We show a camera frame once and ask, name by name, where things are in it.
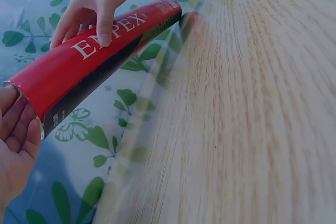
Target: cling film box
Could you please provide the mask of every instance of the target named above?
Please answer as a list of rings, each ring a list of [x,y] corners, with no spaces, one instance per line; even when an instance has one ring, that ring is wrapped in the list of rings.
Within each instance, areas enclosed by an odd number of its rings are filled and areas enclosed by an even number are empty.
[[[92,28],[51,50],[9,78],[35,110],[47,136],[134,52],[180,20],[176,0],[158,0],[114,18],[111,44]]]

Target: tablecloth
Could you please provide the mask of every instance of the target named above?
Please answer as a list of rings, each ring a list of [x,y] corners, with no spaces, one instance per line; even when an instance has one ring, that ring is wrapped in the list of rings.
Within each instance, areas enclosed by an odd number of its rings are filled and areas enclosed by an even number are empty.
[[[127,0],[116,15],[155,0]],[[195,8],[202,0],[178,0]],[[0,81],[43,56],[69,0],[0,0]],[[181,48],[174,25],[135,55],[89,95],[41,144],[24,192],[6,209],[5,223],[91,223],[111,164],[116,162],[128,118],[150,120],[155,103],[140,95],[153,64],[155,82],[164,86]],[[162,47],[164,57],[155,59]],[[141,162],[146,147],[127,158]],[[118,163],[118,176],[128,172]]]

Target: wood grain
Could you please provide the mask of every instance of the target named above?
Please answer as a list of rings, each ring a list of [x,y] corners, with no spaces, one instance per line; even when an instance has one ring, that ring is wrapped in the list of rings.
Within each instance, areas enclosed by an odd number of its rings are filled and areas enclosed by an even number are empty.
[[[149,154],[106,184],[94,222],[335,223],[336,0],[199,12],[167,89],[144,85],[154,120],[124,135]]]

